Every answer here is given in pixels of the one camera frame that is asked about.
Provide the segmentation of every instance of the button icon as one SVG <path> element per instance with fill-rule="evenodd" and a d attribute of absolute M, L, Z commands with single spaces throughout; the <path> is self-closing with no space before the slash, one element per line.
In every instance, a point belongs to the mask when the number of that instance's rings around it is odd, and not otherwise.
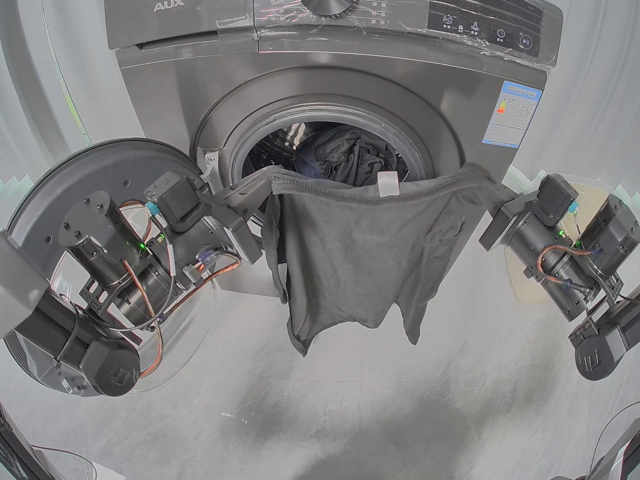
<path fill-rule="evenodd" d="M 522 46 L 525 50 L 528 50 L 533 46 L 533 39 L 531 36 L 527 34 L 523 34 L 520 36 L 520 46 Z"/>

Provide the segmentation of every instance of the gray floor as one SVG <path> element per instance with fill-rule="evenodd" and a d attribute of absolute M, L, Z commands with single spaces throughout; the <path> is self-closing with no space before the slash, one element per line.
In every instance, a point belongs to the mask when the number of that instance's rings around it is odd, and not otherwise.
<path fill-rule="evenodd" d="M 412 346 L 397 308 L 377 330 L 342 324 L 302 358 L 276 299 L 222 292 L 191 363 L 120 399 L 43 388 L 0 352 L 0 400 L 32 442 L 129 479 L 540 479 L 585 474 L 615 411 L 640 398 L 640 350 L 583 380 L 554 306 L 525 305 L 504 253 L 473 240 Z M 610 427 L 615 432 L 640 410 Z M 73 458 L 53 457 L 69 478 Z"/>

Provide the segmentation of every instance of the qr code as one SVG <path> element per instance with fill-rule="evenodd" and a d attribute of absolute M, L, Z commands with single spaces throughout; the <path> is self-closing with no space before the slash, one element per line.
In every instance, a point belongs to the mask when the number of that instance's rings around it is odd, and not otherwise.
<path fill-rule="evenodd" d="M 513 116 L 519 119 L 528 119 L 533 112 L 533 108 L 535 103 L 530 103 L 528 101 L 518 101 L 518 106 L 516 108 L 516 112 L 513 113 Z"/>

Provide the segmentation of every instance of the gray t-shirt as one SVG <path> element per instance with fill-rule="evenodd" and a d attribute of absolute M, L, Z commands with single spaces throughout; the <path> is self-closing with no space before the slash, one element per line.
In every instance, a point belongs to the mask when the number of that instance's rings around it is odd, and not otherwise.
<path fill-rule="evenodd" d="M 341 322 L 378 327 L 394 302 L 416 344 L 465 215 L 504 193 L 475 164 L 452 176 L 401 183 L 400 196 L 385 198 L 377 185 L 353 188 L 280 169 L 261 176 L 273 190 L 264 251 L 281 300 L 289 303 L 289 334 L 302 355 L 318 332 Z"/>

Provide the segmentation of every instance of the beige mat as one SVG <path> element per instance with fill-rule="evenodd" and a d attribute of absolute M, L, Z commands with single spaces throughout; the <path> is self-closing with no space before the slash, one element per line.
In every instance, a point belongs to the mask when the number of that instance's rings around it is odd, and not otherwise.
<path fill-rule="evenodd" d="M 578 190 L 578 199 L 576 201 L 580 205 L 580 212 L 578 213 L 577 222 L 580 230 L 584 230 L 607 198 L 607 191 L 599 187 L 592 187 L 580 183 L 572 183 L 572 186 Z M 565 233 L 575 241 L 578 236 L 578 231 L 573 220 L 573 215 L 565 216 L 560 224 Z M 513 291 L 519 300 L 522 302 L 546 302 L 549 300 L 547 293 L 539 283 L 533 279 L 527 279 L 524 276 L 525 265 L 508 247 L 504 248 L 504 258 L 507 261 L 507 270 Z"/>

